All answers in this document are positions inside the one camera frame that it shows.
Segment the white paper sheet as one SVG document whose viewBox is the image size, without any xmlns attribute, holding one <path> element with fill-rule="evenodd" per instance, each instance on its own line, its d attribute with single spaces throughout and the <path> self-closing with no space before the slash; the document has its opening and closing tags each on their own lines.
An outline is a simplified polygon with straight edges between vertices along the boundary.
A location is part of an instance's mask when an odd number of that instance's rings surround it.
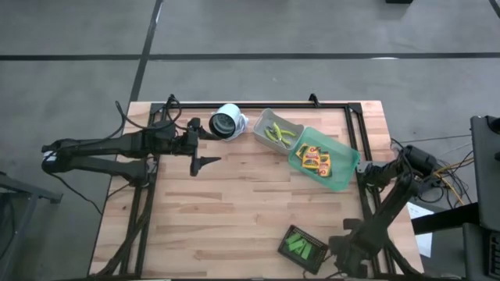
<svg viewBox="0 0 500 281">
<path fill-rule="evenodd" d="M 433 215 L 434 213 L 431 210 L 422 208 L 418 205 L 415 205 L 411 202 L 406 204 L 407 209 L 409 211 L 409 217 L 411 219 L 418 219 L 419 217 L 423 217 L 425 215 Z M 432 251 L 432 241 L 433 234 L 425 233 L 425 234 L 417 234 L 416 235 L 416 243 L 419 250 L 420 255 L 430 258 Z"/>
</svg>

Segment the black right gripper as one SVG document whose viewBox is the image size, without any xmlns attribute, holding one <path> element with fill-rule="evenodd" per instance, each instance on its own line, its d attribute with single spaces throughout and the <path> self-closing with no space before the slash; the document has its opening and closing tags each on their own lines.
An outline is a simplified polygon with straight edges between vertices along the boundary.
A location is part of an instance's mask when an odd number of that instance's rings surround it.
<svg viewBox="0 0 500 281">
<path fill-rule="evenodd" d="M 368 233 L 357 230 L 362 222 L 360 219 L 344 219 L 343 228 L 348 233 L 343 236 L 329 237 L 330 251 L 340 252 L 349 246 L 352 250 L 361 253 L 364 258 L 372 258 L 375 255 L 375 242 Z M 340 272 L 350 277 L 366 278 L 367 266 L 363 264 L 363 257 L 356 253 L 338 254 L 334 264 Z"/>
</svg>

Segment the black equipment cabinet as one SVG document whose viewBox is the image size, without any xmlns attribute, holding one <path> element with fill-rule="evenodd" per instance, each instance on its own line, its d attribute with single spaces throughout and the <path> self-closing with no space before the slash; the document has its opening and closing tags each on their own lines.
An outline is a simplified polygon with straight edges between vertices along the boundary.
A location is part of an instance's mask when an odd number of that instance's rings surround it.
<svg viewBox="0 0 500 281">
<path fill-rule="evenodd" d="M 462 229 L 466 275 L 419 281 L 500 281 L 500 117 L 470 118 L 477 202 L 412 220 L 416 235 Z"/>
</svg>

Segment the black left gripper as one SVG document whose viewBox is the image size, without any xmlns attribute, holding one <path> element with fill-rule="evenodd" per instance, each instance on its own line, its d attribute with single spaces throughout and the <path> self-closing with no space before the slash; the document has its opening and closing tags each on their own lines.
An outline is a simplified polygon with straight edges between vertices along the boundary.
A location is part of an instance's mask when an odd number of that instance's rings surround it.
<svg viewBox="0 0 500 281">
<path fill-rule="evenodd" d="M 198 117 L 192 118 L 188 122 L 191 130 L 183 132 L 182 135 L 173 138 L 170 142 L 170 153 L 172 155 L 195 155 L 198 150 L 198 139 L 217 140 L 218 136 L 207 132 L 201 125 Z M 197 176 L 204 165 L 221 160 L 221 157 L 200 157 L 191 158 L 190 176 Z"/>
</svg>

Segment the black aluminium table frame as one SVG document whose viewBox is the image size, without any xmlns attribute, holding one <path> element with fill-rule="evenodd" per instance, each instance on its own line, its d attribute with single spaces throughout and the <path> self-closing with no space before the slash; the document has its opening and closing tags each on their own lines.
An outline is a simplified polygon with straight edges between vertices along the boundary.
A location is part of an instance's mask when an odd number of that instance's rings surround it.
<svg viewBox="0 0 500 281">
<path fill-rule="evenodd" d="M 278 254 L 290 225 L 327 242 L 345 234 L 344 218 L 363 219 L 361 195 L 352 178 L 344 191 L 333 192 L 288 164 L 288 157 L 259 143 L 252 129 L 263 109 L 314 129 L 361 153 L 363 160 L 394 158 L 380 101 L 182 101 L 181 125 L 208 119 L 220 104 L 239 103 L 249 118 L 248 130 L 226 142 L 202 140 L 201 156 L 222 159 L 189 176 L 191 160 L 161 156 L 152 190 L 152 213 L 125 259 L 126 274 L 156 279 L 301 279 L 302 270 Z M 134 189 L 114 194 L 104 216 L 87 270 L 97 274 L 125 240 Z"/>
</svg>

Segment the grey metal stand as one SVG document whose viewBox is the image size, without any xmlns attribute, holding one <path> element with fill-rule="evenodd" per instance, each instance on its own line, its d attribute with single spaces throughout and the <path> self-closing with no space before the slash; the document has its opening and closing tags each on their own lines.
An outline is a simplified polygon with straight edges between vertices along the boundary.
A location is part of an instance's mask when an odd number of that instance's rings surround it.
<svg viewBox="0 0 500 281">
<path fill-rule="evenodd" d="M 0 281 L 8 281 L 13 271 L 14 262 L 20 252 L 21 242 L 30 225 L 38 200 L 46 199 L 51 204 L 59 204 L 63 194 L 15 180 L 7 176 L 4 172 L 0 172 L 0 188 L 9 190 L 9 193 L 6 193 L 6 195 L 9 196 L 10 200 L 15 196 L 27 199 L 26 207 L 18 221 L 16 221 L 15 212 L 13 208 L 11 208 L 13 223 L 11 239 L 5 249 L 0 253 Z"/>
</svg>

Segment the large green-handled pliers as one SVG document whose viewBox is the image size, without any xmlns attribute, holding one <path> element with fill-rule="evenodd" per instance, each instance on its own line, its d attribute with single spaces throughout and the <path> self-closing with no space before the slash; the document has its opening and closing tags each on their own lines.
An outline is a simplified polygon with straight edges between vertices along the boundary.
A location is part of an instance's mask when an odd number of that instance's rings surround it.
<svg viewBox="0 0 500 281">
<path fill-rule="evenodd" d="M 285 137 L 296 137 L 296 133 L 290 130 L 281 129 L 276 123 L 273 123 L 272 133 L 279 143 L 281 143 L 286 148 L 291 146 L 291 141 Z"/>
</svg>

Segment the black mesh basket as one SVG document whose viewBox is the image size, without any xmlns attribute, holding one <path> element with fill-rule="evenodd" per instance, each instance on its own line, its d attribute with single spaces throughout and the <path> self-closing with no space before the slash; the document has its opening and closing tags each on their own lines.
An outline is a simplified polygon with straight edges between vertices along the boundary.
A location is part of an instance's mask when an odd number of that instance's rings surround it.
<svg viewBox="0 0 500 281">
<path fill-rule="evenodd" d="M 300 254 L 296 254 L 294 251 L 288 250 L 289 244 L 286 244 L 285 240 L 293 233 L 300 233 L 302 236 L 301 239 L 304 239 L 305 242 L 309 242 L 312 245 L 312 249 L 307 260 L 302 259 Z M 284 238 L 280 242 L 277 252 L 304 269 L 306 272 L 316 275 L 320 270 L 325 257 L 327 256 L 328 246 L 321 240 L 316 239 L 297 226 L 290 225 L 284 235 Z"/>
</svg>

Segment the teal translucent plastic bin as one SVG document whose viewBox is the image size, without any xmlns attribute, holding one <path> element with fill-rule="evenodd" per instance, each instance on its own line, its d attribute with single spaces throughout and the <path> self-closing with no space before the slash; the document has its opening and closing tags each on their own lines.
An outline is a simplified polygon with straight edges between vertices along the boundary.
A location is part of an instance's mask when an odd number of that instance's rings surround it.
<svg viewBox="0 0 500 281">
<path fill-rule="evenodd" d="M 318 175 L 318 169 L 302 168 L 302 159 L 296 156 L 296 151 L 302 143 L 307 143 L 308 146 L 320 148 L 321 152 L 328 152 L 331 161 L 331 176 L 321 177 Z M 320 131 L 306 127 L 302 132 L 302 136 L 298 139 L 292 152 L 288 155 L 288 163 L 294 169 L 305 174 L 317 183 L 324 185 L 332 191 L 343 191 L 347 188 L 349 181 L 355 171 L 355 167 L 359 163 L 360 153 L 350 148 L 349 146 L 340 143 L 336 139 L 329 137 Z"/>
</svg>

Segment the white plastic bin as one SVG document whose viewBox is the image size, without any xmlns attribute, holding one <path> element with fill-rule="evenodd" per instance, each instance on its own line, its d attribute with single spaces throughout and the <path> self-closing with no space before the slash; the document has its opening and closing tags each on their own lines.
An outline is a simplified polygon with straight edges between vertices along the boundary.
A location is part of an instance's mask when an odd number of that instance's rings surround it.
<svg viewBox="0 0 500 281">
<path fill-rule="evenodd" d="M 265 128 L 272 130 L 273 123 L 276 123 L 281 129 L 290 130 L 296 133 L 296 137 L 285 137 L 291 141 L 291 146 L 289 148 L 286 148 L 279 142 L 274 143 L 266 136 Z M 271 108 L 266 108 L 257 119 L 253 127 L 253 133 L 257 141 L 283 155 L 289 155 L 298 143 L 298 139 L 302 136 L 304 129 L 305 127 L 303 125 L 292 123 L 288 119 L 284 119 L 277 115 Z"/>
</svg>

